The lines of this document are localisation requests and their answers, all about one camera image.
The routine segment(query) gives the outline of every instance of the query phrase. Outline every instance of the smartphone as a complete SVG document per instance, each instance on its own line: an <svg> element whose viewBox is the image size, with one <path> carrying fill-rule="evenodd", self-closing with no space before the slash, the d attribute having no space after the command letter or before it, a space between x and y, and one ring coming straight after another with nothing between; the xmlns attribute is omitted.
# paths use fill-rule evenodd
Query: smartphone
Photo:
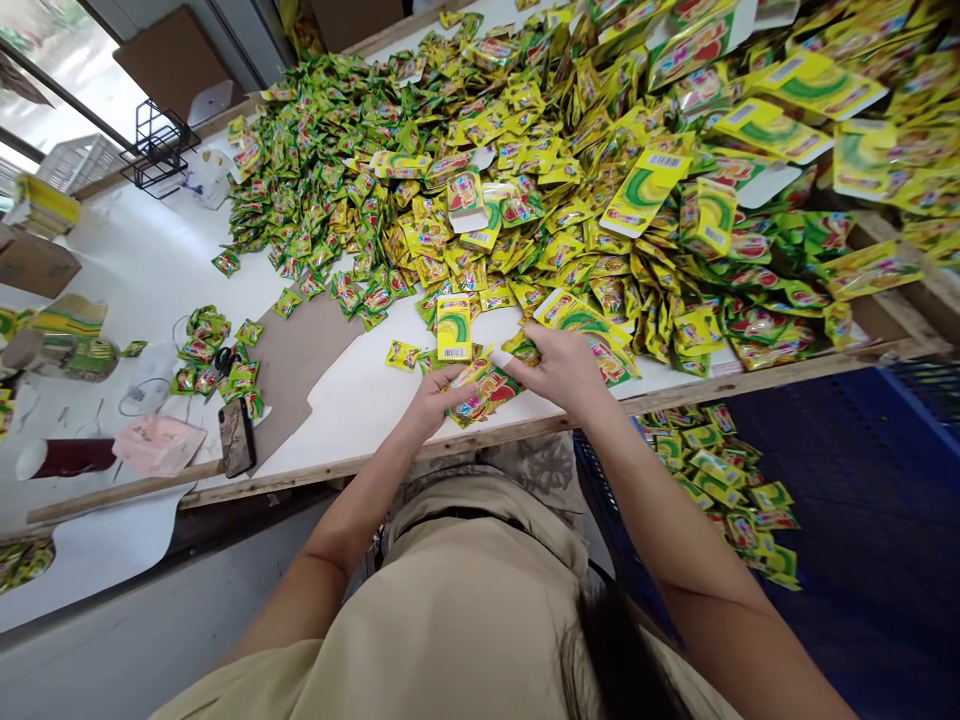
<svg viewBox="0 0 960 720"><path fill-rule="evenodd" d="M224 475L235 478L257 464L253 448L253 424L243 398L231 400L220 410L220 444Z"/></svg>

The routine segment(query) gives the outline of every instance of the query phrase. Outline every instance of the finger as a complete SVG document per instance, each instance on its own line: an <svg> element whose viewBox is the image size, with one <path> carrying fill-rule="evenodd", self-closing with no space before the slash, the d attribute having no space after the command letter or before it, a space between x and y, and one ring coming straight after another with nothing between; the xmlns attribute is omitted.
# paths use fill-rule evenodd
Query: finger
<svg viewBox="0 0 960 720"><path fill-rule="evenodd" d="M499 348L490 353L490 359L493 360L494 365L506 371L508 375L531 387L537 384L540 373L543 372L539 368L532 368L523 364L513 355Z"/></svg>
<svg viewBox="0 0 960 720"><path fill-rule="evenodd" d="M523 331L523 334L528 338L533 340L534 345L537 345L537 340L547 340L550 337L550 333L554 332L550 328L544 327L536 320L527 320L523 325L520 326L520 329Z"/></svg>
<svg viewBox="0 0 960 720"><path fill-rule="evenodd" d="M449 383L453 382L457 375L463 372L466 365L461 365L460 363L455 363L453 365L446 365L439 370L434 370L433 372L427 373L424 380L431 380L436 383L438 388L445 388Z"/></svg>
<svg viewBox="0 0 960 720"><path fill-rule="evenodd" d="M467 400L474 397L476 394L477 384L467 383L466 385L461 385L460 387L450 388L440 393L436 397L443 401L443 409L447 410L467 402Z"/></svg>

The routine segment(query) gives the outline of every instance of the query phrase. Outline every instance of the cardboard sheet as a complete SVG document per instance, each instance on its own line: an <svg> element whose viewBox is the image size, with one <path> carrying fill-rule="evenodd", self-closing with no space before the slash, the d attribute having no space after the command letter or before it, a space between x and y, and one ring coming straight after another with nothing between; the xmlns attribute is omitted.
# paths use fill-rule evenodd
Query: cardboard sheet
<svg viewBox="0 0 960 720"><path fill-rule="evenodd" d="M170 545L177 504L195 484L57 525L53 530L57 555L50 568L0 596L0 633L119 585L160 562Z"/></svg>
<svg viewBox="0 0 960 720"><path fill-rule="evenodd" d="M302 297L299 285L294 283L290 289ZM329 290L304 300L286 320L270 308L257 322L263 325L263 333L256 347L250 348L250 359L260 361L257 387L273 409L253 429L257 464L249 477L310 417L307 396L313 386L363 334L360 319L348 323Z"/></svg>

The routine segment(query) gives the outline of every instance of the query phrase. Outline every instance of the white table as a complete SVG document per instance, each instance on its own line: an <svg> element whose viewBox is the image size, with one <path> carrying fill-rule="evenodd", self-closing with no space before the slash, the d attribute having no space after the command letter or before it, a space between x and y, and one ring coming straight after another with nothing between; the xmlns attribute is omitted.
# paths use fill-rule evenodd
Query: white table
<svg viewBox="0 0 960 720"><path fill-rule="evenodd" d="M480 30L482 35L493 26L511 21L516 21L519 27L523 18L543 7L518 13L513 0L479 0L466 9L485 15ZM455 29L443 31L439 23L434 23L368 59L385 60L398 50L415 48L431 29L448 36L455 32ZM206 145L229 150L224 133L213 136ZM239 328L244 318L256 319L269 308L289 282L277 276L267 261L266 252L243 255L242 268L230 279L210 264L211 258L219 252L218 245L230 241L229 207L227 201L218 211L207 210L185 192L158 201L130 184L102 193L84 203L82 220L69 236L68 245L80 257L83 270L68 290L109 304L103 334L121 348L130 340L170 341L171 328L179 318L196 307L211 303L231 320L234 329ZM344 257L335 268L349 269L351 266L352 258ZM302 468L362 458L376 449L399 419L420 382L419 371L408 374L384 365L390 341L398 339L421 347L435 347L433 335L414 309L419 297L422 292L417 297L395 302L389 309L388 320L354 341L323 375L309 395L312 415L263 464L254 480L282 477L284 473ZM909 348L926 337L925 331L916 330L917 314L898 306L893 313L897 322L891 325L887 322L889 317L883 322L875 317L878 313L870 308L877 303L889 305L889 301L879 296L864 299L858 311L867 308L867 315L863 318L868 322L864 322L860 313L858 322L875 337L887 341L887 345L879 349L820 358L792 367L730 378L729 381L699 380L654 361L640 359L638 366L642 379L619 385L613 393L620 399L641 395L649 398L649 402L641 399L628 407L628 410L639 411L668 407L669 404L665 403L693 402L863 367L877 362L882 352L891 349L891 342L899 343L897 352L901 355L910 355ZM7 304L3 293L0 293L0 304ZM889 307L884 313L890 316ZM489 345L511 338L518 330L519 317L516 308L481 314L473 324L474 341ZM178 331L177 342L182 344L182 322ZM261 342L269 343L270 338L265 334ZM0 445L0 467L3 468L0 471L0 534L20 531L29 509L101 490L114 482L114 473L109 471L75 479L17 483L13 479L13 465L23 444L36 438L76 437L95 430L106 435L115 433L127 422L117 412L117 405L129 386L131 375L136 372L137 362L123 360L114 375L99 385L46 378L31 382L37 391L36 407L23 422L21 418L34 402L31 399L33 391L27 389L18 404L14 430ZM729 349L717 353L714 368L721 373L740 372ZM670 392L680 387L690 387L692 392ZM101 401L102 408L95 421ZM270 398L264 397L264 402L269 405ZM220 456L216 413L221 405L219 397L206 406L200 397L175 397L164 405L163 412L188 419L208 431L207 440L194 462ZM61 420L65 407L68 408L66 417ZM551 403L531 392L524 392L502 406L487 422L466 431L448 420L437 437L489 434L507 426L522 428L560 414L561 411ZM124 477L133 479L129 474ZM196 491L230 482L222 475L211 477L201 481ZM220 497L229 496L230 493L220 494Z"/></svg>

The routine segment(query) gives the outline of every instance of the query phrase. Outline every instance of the person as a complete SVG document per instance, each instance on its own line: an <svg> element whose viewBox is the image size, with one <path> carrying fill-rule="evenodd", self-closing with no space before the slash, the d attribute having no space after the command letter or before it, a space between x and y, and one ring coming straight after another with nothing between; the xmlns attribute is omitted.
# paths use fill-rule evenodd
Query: person
<svg viewBox="0 0 960 720"><path fill-rule="evenodd" d="M493 360L590 439L683 656L615 585L589 589L556 514L476 466L399 508L382 568L343 603L421 445L475 390L445 391L451 366L423 378L221 666L155 720L855 717L633 429L586 337L523 328L541 363Z"/></svg>

